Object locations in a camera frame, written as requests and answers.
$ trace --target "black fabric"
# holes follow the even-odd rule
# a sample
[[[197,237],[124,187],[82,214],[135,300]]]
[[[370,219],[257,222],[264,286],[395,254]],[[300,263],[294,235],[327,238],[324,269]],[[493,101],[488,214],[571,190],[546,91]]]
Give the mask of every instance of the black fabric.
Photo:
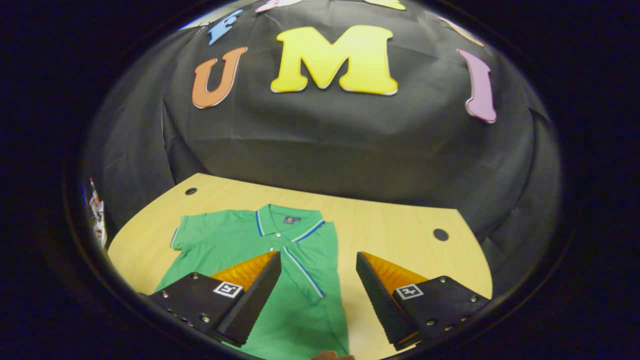
[[[535,150],[527,186],[504,221],[480,242],[491,268],[494,294],[509,290],[532,270],[549,246],[563,201],[556,132],[549,120],[531,113]]]
[[[407,9],[401,12],[360,0],[311,0],[255,13],[260,5],[255,3],[245,6],[232,29],[211,46],[207,31],[217,22],[178,31],[157,44],[106,99],[87,152],[86,176],[93,176],[117,229],[173,185],[202,172],[306,192],[458,209],[479,239],[498,242],[484,241],[483,248],[494,275],[507,274],[505,283],[513,283],[522,268],[512,274],[501,270],[511,266],[508,254],[534,259],[541,245],[530,252],[509,246],[538,241],[537,207],[556,195],[539,194],[533,208],[505,222],[522,206],[518,201],[530,199],[523,197],[525,186],[551,171],[541,168],[531,179],[538,121],[530,109],[541,116],[545,110],[498,50],[475,45],[420,4],[403,4]],[[354,25],[393,32],[387,51],[390,74],[399,83],[395,95],[341,89],[338,79],[347,62],[324,90],[304,66],[304,91],[270,90],[282,55],[277,34],[312,26],[333,43]],[[248,51],[240,57],[227,98],[212,108],[196,108],[195,68],[218,59],[209,76],[212,90],[220,82],[222,56],[242,46]],[[494,124],[465,110],[470,76],[458,48],[491,68]],[[551,150],[540,154],[536,161],[558,162]],[[520,222],[532,224],[526,240],[506,230],[508,224],[518,229]],[[494,279],[494,285],[501,281]]]

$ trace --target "shirt collar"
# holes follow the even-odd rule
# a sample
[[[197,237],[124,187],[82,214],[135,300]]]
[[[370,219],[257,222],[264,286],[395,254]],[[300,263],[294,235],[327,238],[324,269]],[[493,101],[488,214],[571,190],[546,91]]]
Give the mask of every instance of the shirt collar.
[[[304,219],[283,231],[278,231],[271,215],[272,210],[277,210],[279,213],[287,213],[291,216],[300,216]],[[280,233],[291,242],[297,242],[306,238],[324,224],[324,219],[320,211],[285,208],[272,204],[266,204],[256,211],[255,218],[260,236]]]

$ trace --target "letter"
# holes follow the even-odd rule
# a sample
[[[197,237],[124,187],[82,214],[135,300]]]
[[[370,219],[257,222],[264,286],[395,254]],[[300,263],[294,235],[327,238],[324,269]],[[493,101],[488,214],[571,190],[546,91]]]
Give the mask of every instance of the letter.
[[[484,47],[484,44],[481,43],[480,40],[474,38],[473,35],[471,35],[467,30],[459,27],[458,25],[455,25],[453,22],[451,22],[451,21],[449,21],[449,20],[447,20],[447,19],[445,19],[443,17],[439,17],[438,16],[438,19],[446,22],[453,30],[455,30],[455,32],[457,32],[458,34],[464,36],[467,40],[475,43],[478,46]]]
[[[225,67],[222,70],[220,85],[218,85],[217,89],[211,92],[207,90],[207,82],[209,80],[211,68],[216,64],[216,62],[218,62],[218,59],[213,58],[211,60],[207,60],[196,68],[196,78],[193,81],[191,100],[197,108],[204,109],[216,106],[227,97],[234,85],[240,56],[246,53],[247,50],[247,47],[238,47],[237,49],[231,50],[222,56],[222,60],[225,61]]]
[[[231,24],[236,22],[236,15],[241,13],[242,9],[236,10],[231,15],[226,17],[221,22],[217,23],[211,30],[208,31],[211,34],[211,40],[209,40],[209,45],[216,42],[222,35],[226,34],[229,30],[231,30]]]
[[[491,91],[491,80],[489,79],[489,65],[474,55],[457,49],[466,61],[471,75],[471,98],[465,103],[467,113],[479,119],[493,124],[496,113],[493,109],[493,94]]]
[[[281,8],[283,6],[289,6],[289,5],[297,4],[299,2],[300,0],[269,0],[264,5],[255,9],[255,12],[257,13],[265,12],[273,8]]]
[[[284,44],[280,73],[271,82],[271,91],[294,92],[307,87],[307,78],[300,75],[301,61],[316,85],[324,89],[349,59],[349,69],[340,78],[340,87],[352,92],[393,95],[398,84],[389,75],[387,58],[387,39],[392,36],[393,33],[384,28],[356,25],[331,44],[315,28],[284,31],[276,37]]]
[[[396,10],[405,10],[404,5],[400,3],[399,0],[364,0],[369,4],[386,6],[387,8],[396,9]]]

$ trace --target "wooden table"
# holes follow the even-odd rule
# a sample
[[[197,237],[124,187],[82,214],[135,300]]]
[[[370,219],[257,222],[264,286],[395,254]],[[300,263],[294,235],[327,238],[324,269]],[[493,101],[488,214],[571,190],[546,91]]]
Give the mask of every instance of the wooden table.
[[[189,188],[198,191],[186,195]],[[169,248],[169,242],[182,215],[226,209],[254,211],[265,204],[319,210],[327,222],[335,222],[342,304],[349,346],[358,360],[397,353],[388,343],[356,273],[358,251],[428,279],[448,275],[486,298],[492,296],[492,278],[484,254],[455,209],[346,199],[203,174],[176,185],[142,209],[113,239],[108,256],[135,291],[151,294],[180,253]],[[445,230],[449,239],[437,240],[435,229]]]

